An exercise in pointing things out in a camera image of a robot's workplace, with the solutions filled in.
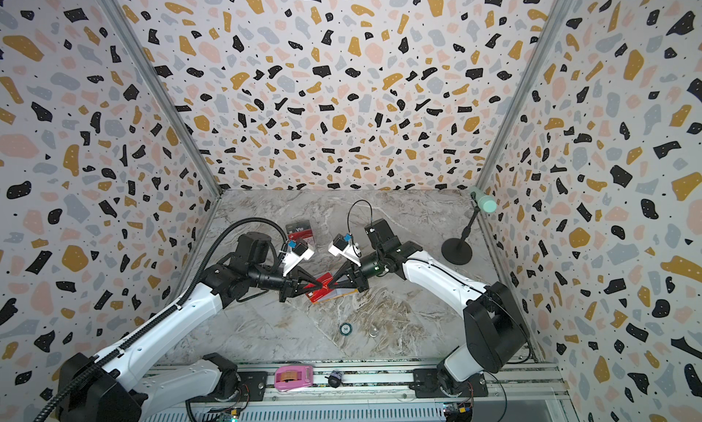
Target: terrazzo wall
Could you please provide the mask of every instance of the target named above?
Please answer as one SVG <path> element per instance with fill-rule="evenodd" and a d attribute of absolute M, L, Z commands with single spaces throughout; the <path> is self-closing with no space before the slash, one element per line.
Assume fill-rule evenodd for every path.
<path fill-rule="evenodd" d="M 702 0 L 575 0 L 489 224 L 582 421 L 702 421 Z"/>
<path fill-rule="evenodd" d="M 553 0 L 117 0 L 225 189 L 472 185 Z"/>
<path fill-rule="evenodd" d="M 215 197 L 94 0 L 0 0 L 0 420 L 159 311 Z"/>

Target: black stand pole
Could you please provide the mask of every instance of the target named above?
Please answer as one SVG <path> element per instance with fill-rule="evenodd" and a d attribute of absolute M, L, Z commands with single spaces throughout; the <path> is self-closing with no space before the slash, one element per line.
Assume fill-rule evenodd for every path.
<path fill-rule="evenodd" d="M 470 228 L 476 216 L 478 216 L 478 212 L 480 212 L 480 208 L 477 205 L 473 205 L 473 216 L 470 217 L 468 225 L 464 227 L 461 238 L 452 237 L 442 244 L 441 254 L 448 262 L 455 265 L 465 265 L 473 258 L 473 250 L 465 239 L 470 235 Z"/>

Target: back wall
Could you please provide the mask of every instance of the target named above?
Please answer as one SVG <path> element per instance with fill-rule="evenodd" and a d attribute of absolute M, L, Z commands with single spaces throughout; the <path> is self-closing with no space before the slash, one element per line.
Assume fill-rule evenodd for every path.
<path fill-rule="evenodd" d="M 226 189 L 472 185 L 553 0 L 118 0 Z"/>

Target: black mounting plate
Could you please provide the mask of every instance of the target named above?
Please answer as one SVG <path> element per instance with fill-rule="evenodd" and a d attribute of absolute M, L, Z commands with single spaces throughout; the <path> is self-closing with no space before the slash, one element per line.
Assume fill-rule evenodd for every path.
<path fill-rule="evenodd" d="M 437 379 L 436 369 L 415 369 L 412 371 L 412 376 L 414 377 L 414 383 L 422 384 L 423 386 L 417 387 L 414 391 L 417 398 L 447 398 L 444 392 L 439 389 L 439 380 Z M 484 377 L 481 374 L 475 374 L 468 378 L 470 385 L 473 386 L 473 397 L 474 398 L 485 398 L 487 397 L 487 385 L 484 384 Z M 466 390 L 461 393 L 458 398 L 469 398 L 470 391 Z"/>
<path fill-rule="evenodd" d="M 246 387 L 249 388 L 249 402 L 261 402 L 263 400 L 263 393 L 265 392 L 266 381 L 268 380 L 268 372 L 239 372 L 241 376 L 240 388 L 244 391 L 244 394 L 239 399 L 241 405 L 246 402 Z M 213 402 L 212 398 L 206 396 L 198 396 L 197 398 L 192 398 L 192 402 Z"/>

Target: side wall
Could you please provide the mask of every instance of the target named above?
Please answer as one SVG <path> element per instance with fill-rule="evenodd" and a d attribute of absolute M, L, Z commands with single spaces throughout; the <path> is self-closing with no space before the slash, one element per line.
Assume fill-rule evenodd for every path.
<path fill-rule="evenodd" d="M 582 421 L 702 420 L 702 0 L 575 0 L 489 191 Z"/>
<path fill-rule="evenodd" d="M 0 5 L 0 420 L 18 421 L 66 359 L 163 307 L 215 198 L 94 0 Z"/>
<path fill-rule="evenodd" d="M 233 189 L 478 177 L 553 0 L 118 0 Z"/>

